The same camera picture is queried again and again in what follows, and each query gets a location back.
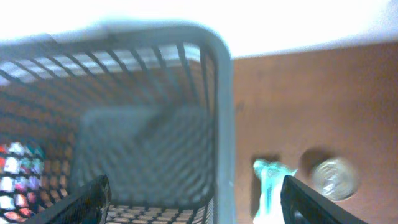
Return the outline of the Kleenex tissue multipack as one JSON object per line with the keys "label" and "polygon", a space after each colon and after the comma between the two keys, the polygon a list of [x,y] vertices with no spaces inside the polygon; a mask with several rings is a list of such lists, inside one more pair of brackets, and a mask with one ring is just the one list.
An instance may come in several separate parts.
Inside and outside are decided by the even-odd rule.
{"label": "Kleenex tissue multipack", "polygon": [[38,144],[1,145],[1,223],[21,223],[39,212],[44,159]]}

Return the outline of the metal tin can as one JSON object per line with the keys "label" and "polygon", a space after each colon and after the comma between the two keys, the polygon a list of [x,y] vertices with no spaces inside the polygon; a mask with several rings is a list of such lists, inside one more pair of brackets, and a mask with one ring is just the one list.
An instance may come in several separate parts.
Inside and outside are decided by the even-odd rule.
{"label": "metal tin can", "polygon": [[347,200],[359,189],[358,171],[342,157],[324,160],[312,169],[311,175],[314,189],[334,202]]}

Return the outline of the teal wet wipes packet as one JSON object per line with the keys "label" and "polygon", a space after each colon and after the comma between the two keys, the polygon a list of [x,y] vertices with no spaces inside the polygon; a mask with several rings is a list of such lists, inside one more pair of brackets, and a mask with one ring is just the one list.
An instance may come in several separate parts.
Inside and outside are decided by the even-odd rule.
{"label": "teal wet wipes packet", "polygon": [[281,190],[284,177],[294,176],[293,170],[280,162],[258,159],[253,164],[254,173],[261,182],[259,208],[253,219],[253,224],[284,224],[281,205]]}

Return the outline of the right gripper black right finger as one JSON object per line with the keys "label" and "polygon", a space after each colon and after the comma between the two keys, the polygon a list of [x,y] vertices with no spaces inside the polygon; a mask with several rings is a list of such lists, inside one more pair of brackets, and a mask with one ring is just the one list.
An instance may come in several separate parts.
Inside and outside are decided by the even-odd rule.
{"label": "right gripper black right finger", "polygon": [[280,197],[285,224],[367,224],[291,175]]}

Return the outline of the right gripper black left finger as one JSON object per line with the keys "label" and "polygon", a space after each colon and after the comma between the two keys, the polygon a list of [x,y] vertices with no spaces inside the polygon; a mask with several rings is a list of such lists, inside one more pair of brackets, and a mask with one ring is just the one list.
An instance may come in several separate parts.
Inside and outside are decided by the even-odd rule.
{"label": "right gripper black left finger", "polygon": [[50,208],[28,218],[25,224],[104,224],[111,204],[106,175],[100,175]]}

